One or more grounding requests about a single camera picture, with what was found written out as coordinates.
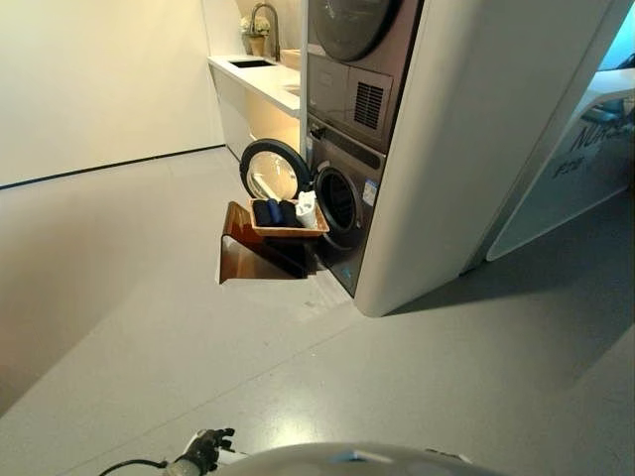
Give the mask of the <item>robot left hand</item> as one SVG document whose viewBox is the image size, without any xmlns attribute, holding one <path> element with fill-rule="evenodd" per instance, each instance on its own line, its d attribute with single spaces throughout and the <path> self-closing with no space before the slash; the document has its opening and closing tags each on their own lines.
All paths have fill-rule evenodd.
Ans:
<svg viewBox="0 0 635 476">
<path fill-rule="evenodd" d="M 200 430 L 188 444 L 185 452 L 175 461 L 168 464 L 164 475 L 206 475 L 217 468 L 221 449 L 228 450 L 232 442 L 230 438 L 235 429 Z"/>
</svg>

